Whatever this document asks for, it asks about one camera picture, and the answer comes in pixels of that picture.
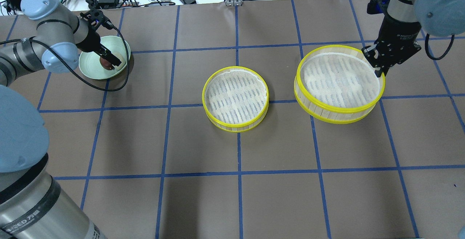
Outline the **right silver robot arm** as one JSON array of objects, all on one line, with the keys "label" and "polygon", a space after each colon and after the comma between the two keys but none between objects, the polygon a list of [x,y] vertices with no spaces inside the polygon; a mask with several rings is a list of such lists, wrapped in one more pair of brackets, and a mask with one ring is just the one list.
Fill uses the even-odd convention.
[{"label": "right silver robot arm", "polygon": [[[465,0],[370,0],[367,13],[384,16],[374,44],[362,49],[377,77],[421,50],[416,41],[421,30],[426,33],[426,55],[435,61],[449,53],[455,36],[465,30]],[[430,52],[430,36],[450,37],[442,55],[435,57]]]}]

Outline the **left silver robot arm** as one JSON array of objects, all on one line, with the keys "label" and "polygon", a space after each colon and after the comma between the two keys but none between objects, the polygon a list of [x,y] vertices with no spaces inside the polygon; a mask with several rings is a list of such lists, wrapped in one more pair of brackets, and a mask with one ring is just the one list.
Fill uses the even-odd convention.
[{"label": "left silver robot arm", "polygon": [[99,10],[75,16],[58,0],[21,0],[37,36],[2,42],[1,238],[104,239],[105,234],[46,172],[49,133],[38,110],[10,88],[17,78],[43,69],[74,72],[78,51],[93,52],[105,69],[129,62],[100,42],[96,29],[114,25]]}]

